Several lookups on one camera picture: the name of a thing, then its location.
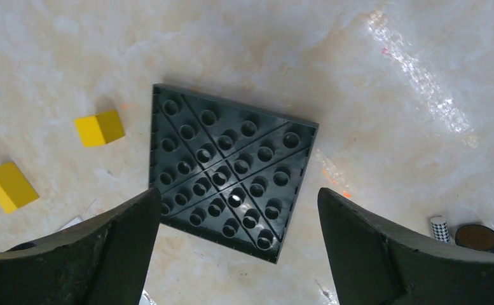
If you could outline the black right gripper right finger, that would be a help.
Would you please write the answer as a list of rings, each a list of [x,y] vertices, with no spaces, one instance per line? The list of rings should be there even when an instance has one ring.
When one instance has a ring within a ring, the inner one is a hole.
[[[422,235],[326,187],[317,204],[340,304],[494,304],[494,254]]]

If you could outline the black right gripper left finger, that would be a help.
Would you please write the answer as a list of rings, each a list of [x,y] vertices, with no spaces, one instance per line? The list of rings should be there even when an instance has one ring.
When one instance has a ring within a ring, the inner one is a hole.
[[[0,252],[0,304],[138,304],[160,216],[161,194],[151,188]]]

